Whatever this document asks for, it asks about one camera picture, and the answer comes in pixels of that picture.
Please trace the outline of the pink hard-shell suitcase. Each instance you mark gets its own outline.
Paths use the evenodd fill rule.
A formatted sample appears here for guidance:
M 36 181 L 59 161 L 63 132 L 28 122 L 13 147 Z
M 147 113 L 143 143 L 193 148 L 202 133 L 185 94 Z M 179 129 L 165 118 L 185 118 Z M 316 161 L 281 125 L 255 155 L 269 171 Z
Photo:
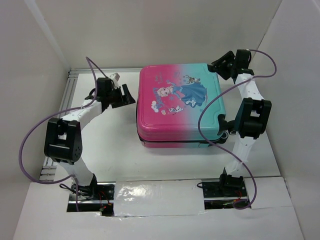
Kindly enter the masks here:
M 224 144 L 226 117 L 218 74 L 206 63 L 149 65 L 139 73 L 137 134 L 147 148 Z

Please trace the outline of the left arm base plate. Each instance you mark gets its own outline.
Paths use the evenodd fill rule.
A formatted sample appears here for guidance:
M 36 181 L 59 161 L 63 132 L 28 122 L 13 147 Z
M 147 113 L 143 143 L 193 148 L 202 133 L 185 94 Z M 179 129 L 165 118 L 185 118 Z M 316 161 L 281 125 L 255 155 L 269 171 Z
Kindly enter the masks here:
M 79 189 L 80 204 L 111 204 L 114 202 L 115 182 L 98 182 L 95 193 L 85 193 Z

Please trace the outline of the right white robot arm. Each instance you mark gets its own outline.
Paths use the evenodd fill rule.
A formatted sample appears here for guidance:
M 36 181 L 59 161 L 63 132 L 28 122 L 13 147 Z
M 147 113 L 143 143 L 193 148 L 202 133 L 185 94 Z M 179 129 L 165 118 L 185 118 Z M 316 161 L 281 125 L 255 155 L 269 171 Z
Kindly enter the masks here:
M 219 178 L 218 190 L 223 196 L 242 189 L 244 178 L 232 173 L 236 174 L 248 160 L 256 139 L 266 130 L 272 108 L 272 103 L 260 94 L 254 80 L 255 74 L 249 69 L 251 58 L 252 54 L 247 49 L 239 49 L 236 53 L 230 50 L 211 63 L 212 70 L 224 80 L 233 80 L 242 99 L 234 120 L 226 121 L 225 116 L 218 116 L 219 132 L 228 131 L 236 136 L 232 150 L 236 158 L 223 169 Z

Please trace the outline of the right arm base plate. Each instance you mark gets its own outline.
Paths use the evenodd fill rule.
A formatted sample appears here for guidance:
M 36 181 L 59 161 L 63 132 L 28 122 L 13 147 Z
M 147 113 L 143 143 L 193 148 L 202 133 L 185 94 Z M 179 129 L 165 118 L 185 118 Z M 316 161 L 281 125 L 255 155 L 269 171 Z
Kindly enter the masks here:
M 205 199 L 217 198 L 236 198 L 243 199 L 248 196 L 245 183 L 240 186 L 222 186 L 218 181 L 205 181 L 197 184 L 197 187 L 202 189 Z

